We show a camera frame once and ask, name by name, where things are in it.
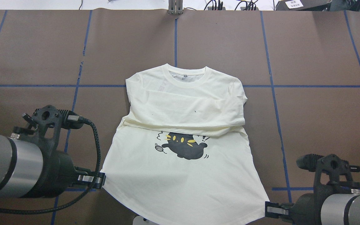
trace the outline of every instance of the cat graphic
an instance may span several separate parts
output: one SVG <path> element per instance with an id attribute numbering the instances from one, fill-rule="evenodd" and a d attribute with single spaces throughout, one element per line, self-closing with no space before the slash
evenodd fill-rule
<path id="1" fill-rule="evenodd" d="M 178 134 L 170 132 L 167 137 L 167 144 L 163 144 L 162 148 L 168 147 L 177 157 L 185 159 L 198 159 L 204 155 L 206 143 L 198 144 L 192 134 Z"/>

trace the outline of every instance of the brown table surface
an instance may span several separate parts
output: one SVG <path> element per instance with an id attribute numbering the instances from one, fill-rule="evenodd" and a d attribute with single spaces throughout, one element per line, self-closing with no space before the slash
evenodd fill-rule
<path id="1" fill-rule="evenodd" d="M 96 124 L 104 160 L 129 111 L 125 79 L 165 63 L 241 80 L 244 127 L 271 201 L 312 192 L 314 174 L 295 164 L 301 155 L 334 153 L 360 165 L 360 12 L 0 11 L 0 134 L 47 104 L 73 108 Z M 71 131 L 67 149 L 66 136 L 58 149 L 94 168 L 91 129 Z M 0 207 L 51 208 L 79 194 L 0 199 Z M 0 224 L 130 225 L 135 215 L 98 190 L 56 213 L 0 214 Z M 287 224 L 251 224 L 269 223 Z"/>

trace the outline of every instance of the printed graphic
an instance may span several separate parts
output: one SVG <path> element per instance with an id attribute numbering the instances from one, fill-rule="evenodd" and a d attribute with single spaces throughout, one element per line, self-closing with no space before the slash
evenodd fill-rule
<path id="1" fill-rule="evenodd" d="M 156 139 L 161 140 L 160 138 L 164 137 L 164 135 L 161 136 L 163 132 L 160 132 Z M 164 148 L 169 148 L 172 152 L 177 154 L 177 157 L 179 158 L 185 158 L 185 159 L 199 159 L 204 155 L 204 148 L 206 148 L 208 145 L 204 143 L 205 140 L 208 140 L 205 136 L 202 138 L 202 143 L 197 143 L 196 140 L 194 140 L 194 137 L 192 134 L 179 134 L 179 133 L 173 133 L 170 132 L 166 135 L 167 143 L 162 144 L 161 146 L 155 143 L 155 149 L 159 152 L 164 152 Z"/>

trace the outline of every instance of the t-shirt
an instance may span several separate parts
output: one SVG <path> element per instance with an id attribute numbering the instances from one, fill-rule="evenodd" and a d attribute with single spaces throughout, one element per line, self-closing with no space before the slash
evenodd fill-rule
<path id="1" fill-rule="evenodd" d="M 244 225 L 264 217 L 241 82 L 165 64 L 126 79 L 130 112 L 104 161 L 104 188 L 160 225 Z"/>

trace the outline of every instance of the white label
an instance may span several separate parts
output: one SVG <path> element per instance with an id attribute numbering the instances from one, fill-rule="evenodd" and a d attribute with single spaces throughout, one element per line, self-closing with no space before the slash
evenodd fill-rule
<path id="1" fill-rule="evenodd" d="M 300 0 L 288 1 L 288 2 L 286 2 L 286 5 L 287 5 L 288 8 L 304 7 L 304 5 L 302 4 L 302 2 Z"/>

